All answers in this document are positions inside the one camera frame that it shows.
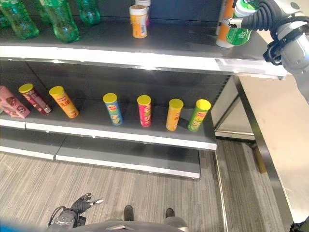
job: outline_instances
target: soda bottle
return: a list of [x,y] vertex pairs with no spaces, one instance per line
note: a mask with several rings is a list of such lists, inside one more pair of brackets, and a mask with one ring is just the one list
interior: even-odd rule
[[69,43],[79,39],[78,28],[73,20],[67,0],[40,0],[52,22],[55,36]]
[[0,0],[0,10],[9,20],[13,31],[22,40],[35,37],[39,30],[28,15],[21,0]]
[[7,18],[4,14],[2,14],[2,12],[0,11],[0,26],[1,26],[2,28],[7,28],[7,27],[9,27],[10,25],[11,25],[11,24],[10,24],[8,18]]
[[101,20],[96,0],[76,0],[79,15],[82,21],[90,26],[98,24]]
[[45,9],[43,8],[43,6],[41,5],[40,0],[32,0],[32,2],[34,3],[35,8],[37,9],[37,11],[39,13],[39,16],[40,16],[42,22],[46,23],[46,24],[50,24],[48,14],[45,11]]

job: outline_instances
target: bottle cap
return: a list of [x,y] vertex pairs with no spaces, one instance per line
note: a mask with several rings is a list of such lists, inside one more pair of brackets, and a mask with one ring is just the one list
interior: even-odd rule
[[32,89],[33,89],[33,84],[27,83],[27,84],[24,84],[21,87],[19,87],[18,92],[20,92],[20,93],[28,93]]
[[255,12],[256,8],[253,5],[245,3],[243,0],[237,1],[234,11],[236,17],[246,17],[254,14]]
[[103,96],[103,101],[107,104],[117,101],[117,95],[114,93],[107,93]]
[[151,102],[151,98],[148,95],[140,95],[137,98],[137,103],[140,105],[149,105]]
[[147,7],[142,5],[130,6],[130,15],[145,15],[147,14]]
[[151,0],[135,0],[135,5],[151,6]]
[[61,94],[63,92],[64,92],[64,89],[63,89],[62,86],[55,86],[55,87],[53,87],[49,90],[50,95],[57,95],[57,94]]
[[169,106],[174,109],[181,109],[183,108],[183,101],[177,98],[171,99],[169,101]]
[[201,110],[209,110],[211,108],[211,103],[205,99],[197,100],[197,108]]

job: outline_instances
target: yellow chip can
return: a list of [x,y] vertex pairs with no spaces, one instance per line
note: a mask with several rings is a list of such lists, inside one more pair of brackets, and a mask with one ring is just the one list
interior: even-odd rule
[[176,130],[182,108],[183,108],[182,100],[174,98],[169,101],[169,112],[168,112],[168,118],[166,120],[166,128],[169,131]]
[[61,109],[67,114],[68,117],[77,117],[79,112],[71,99],[68,97],[62,86],[55,86],[49,90],[49,94],[55,99]]

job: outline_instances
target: shelf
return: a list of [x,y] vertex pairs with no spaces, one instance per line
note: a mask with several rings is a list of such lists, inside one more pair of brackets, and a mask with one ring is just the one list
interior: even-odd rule
[[200,178],[198,151],[68,136],[56,160]]
[[[68,118],[58,106],[55,106],[53,111],[45,116],[33,109],[25,119],[27,130],[129,140],[203,150],[216,150],[217,148],[210,113],[207,115],[199,131],[191,132],[187,129],[187,123],[193,110],[184,108],[176,131],[168,131],[165,127],[166,107],[152,107],[152,124],[148,128],[143,128],[140,125],[137,104],[120,104],[124,123],[117,127],[112,125],[102,101],[75,99],[73,102],[80,110],[78,117]],[[0,119],[17,120],[3,113],[0,115]]]
[[52,160],[65,135],[0,128],[0,150]]
[[152,24],[146,38],[135,39],[127,22],[102,22],[86,28],[78,21],[81,39],[65,44],[55,38],[50,26],[39,20],[36,23],[40,35],[26,41],[19,40],[10,28],[1,29],[1,59],[268,78],[287,73],[282,66],[264,61],[267,44],[256,32],[245,45],[225,49],[215,44],[215,28]]

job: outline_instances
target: striped carpet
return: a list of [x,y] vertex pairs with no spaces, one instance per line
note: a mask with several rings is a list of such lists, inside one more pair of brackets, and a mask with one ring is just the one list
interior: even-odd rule
[[[229,232],[281,232],[267,174],[260,174],[251,149],[218,141]],[[87,192],[104,203],[84,215],[87,224],[122,218],[131,204],[135,220],[162,223],[172,207],[191,232],[223,232],[221,200],[213,152],[200,152],[201,179],[149,174],[95,165],[50,161],[0,153],[0,218],[46,227],[52,211]]]

